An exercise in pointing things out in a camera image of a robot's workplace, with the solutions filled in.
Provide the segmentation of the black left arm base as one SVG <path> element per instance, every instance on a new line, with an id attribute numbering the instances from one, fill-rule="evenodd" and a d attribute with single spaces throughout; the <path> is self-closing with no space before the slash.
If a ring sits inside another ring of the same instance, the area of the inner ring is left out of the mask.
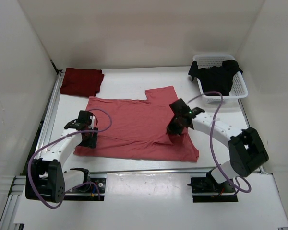
<path id="1" fill-rule="evenodd" d="M 80 187 L 66 191 L 64 200 L 71 201 L 104 201 L 106 176 L 91 175 L 88 169 L 71 168 L 66 172 L 82 172 L 84 174 Z"/>

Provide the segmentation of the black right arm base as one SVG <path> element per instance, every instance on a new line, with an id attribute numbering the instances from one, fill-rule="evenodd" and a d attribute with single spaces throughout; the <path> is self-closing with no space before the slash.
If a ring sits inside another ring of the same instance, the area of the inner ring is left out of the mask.
<path id="1" fill-rule="evenodd" d="M 238 192 L 229 182 L 216 184 L 205 173 L 190 173 L 187 186 L 191 187 L 194 203 L 238 202 Z"/>

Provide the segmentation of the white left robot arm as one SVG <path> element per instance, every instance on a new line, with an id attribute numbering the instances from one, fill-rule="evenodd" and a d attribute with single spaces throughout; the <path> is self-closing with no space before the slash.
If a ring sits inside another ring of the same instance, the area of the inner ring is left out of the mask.
<path id="1" fill-rule="evenodd" d="M 87 192 L 91 189 L 87 169 L 71 168 L 63 171 L 62 166 L 76 147 L 96 148 L 98 128 L 95 122 L 93 113 L 81 110 L 77 119 L 65 125 L 62 140 L 51 144 L 46 152 L 28 164 L 31 171 L 26 176 L 27 199 L 39 200 L 36 190 L 46 202 L 60 203 L 70 190 Z"/>

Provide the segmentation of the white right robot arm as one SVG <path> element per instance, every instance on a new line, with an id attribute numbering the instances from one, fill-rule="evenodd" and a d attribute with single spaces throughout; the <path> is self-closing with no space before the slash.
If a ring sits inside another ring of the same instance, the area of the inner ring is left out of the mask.
<path id="1" fill-rule="evenodd" d="M 199 107 L 191 109 L 182 99 L 169 106 L 174 114 L 167 126 L 169 134 L 182 135 L 183 131 L 191 128 L 209 135 L 210 147 L 215 139 L 229 150 L 229 160 L 221 165 L 217 163 L 207 174 L 206 187 L 210 191 L 218 191 L 228 179 L 248 177 L 269 160 L 256 129 L 236 128 L 217 121 Z"/>

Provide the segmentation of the dark red t shirt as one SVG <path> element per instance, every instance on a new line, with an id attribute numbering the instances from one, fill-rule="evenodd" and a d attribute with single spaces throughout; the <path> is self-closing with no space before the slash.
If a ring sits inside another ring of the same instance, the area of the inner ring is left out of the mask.
<path id="1" fill-rule="evenodd" d="M 60 94 L 80 97 L 96 96 L 104 74 L 100 69 L 67 68 L 63 78 Z"/>

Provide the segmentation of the pink t shirt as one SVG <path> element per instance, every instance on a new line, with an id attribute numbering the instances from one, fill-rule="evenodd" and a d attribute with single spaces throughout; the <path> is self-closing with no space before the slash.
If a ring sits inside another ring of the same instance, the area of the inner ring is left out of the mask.
<path id="1" fill-rule="evenodd" d="M 74 155 L 150 161 L 197 162 L 199 151 L 187 130 L 181 136 L 167 134 L 176 101 L 173 86 L 145 91 L 145 100 L 90 97 L 87 110 L 96 109 L 96 148 L 78 146 Z"/>

